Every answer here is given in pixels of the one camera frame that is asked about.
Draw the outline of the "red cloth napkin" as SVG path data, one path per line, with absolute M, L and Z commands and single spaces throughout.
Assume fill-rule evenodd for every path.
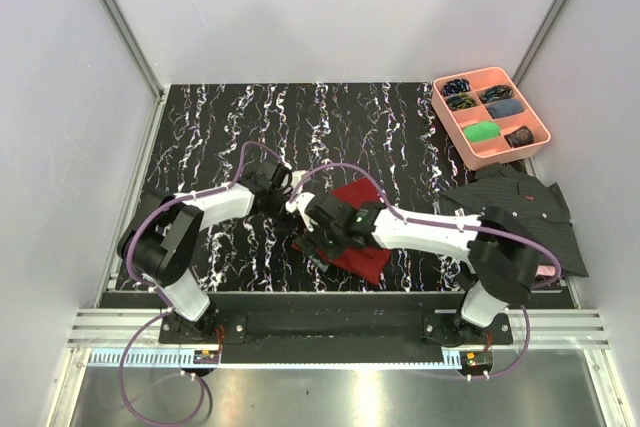
M 306 213 L 311 217 L 314 225 L 325 225 L 331 221 L 337 221 L 352 226 L 360 233 L 360 247 L 353 253 L 346 267 L 314 263 L 321 269 L 326 269 L 330 265 L 339 267 L 377 285 L 380 274 L 391 256 L 391 251 L 381 247 L 373 238 L 375 221 L 385 209 L 386 206 L 380 201 L 377 189 L 366 178 L 331 192 L 315 195 L 306 208 Z M 297 248 L 297 237 L 293 241 L 293 246 L 300 251 Z

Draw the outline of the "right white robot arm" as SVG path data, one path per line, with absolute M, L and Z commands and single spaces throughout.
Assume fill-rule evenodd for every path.
M 524 228 L 505 211 L 489 208 L 481 215 L 444 216 L 394 210 L 381 201 L 359 207 L 332 193 L 299 194 L 286 205 L 301 217 L 301 250 L 335 261 L 348 249 L 415 250 L 451 257 L 470 270 L 471 284 L 455 314 L 427 329 L 442 346 L 478 343 L 495 317 L 530 297 L 540 252 Z

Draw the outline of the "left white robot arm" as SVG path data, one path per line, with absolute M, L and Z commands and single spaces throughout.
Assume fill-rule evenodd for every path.
M 164 343 L 203 343 L 222 334 L 217 307 L 190 270 L 199 234 L 210 227 L 252 215 L 285 215 L 293 171 L 265 160 L 238 178 L 192 193 L 154 190 L 142 197 L 117 246 L 136 281 L 167 305 Z

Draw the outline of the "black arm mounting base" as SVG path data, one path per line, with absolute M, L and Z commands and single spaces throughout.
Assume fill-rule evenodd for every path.
M 464 321 L 460 293 L 222 293 L 210 299 L 199 321 L 176 314 L 163 320 L 159 341 L 204 344 L 221 334 L 231 345 L 263 338 L 388 336 L 443 347 L 513 342 L 503 309 L 489 314 L 487 327 Z

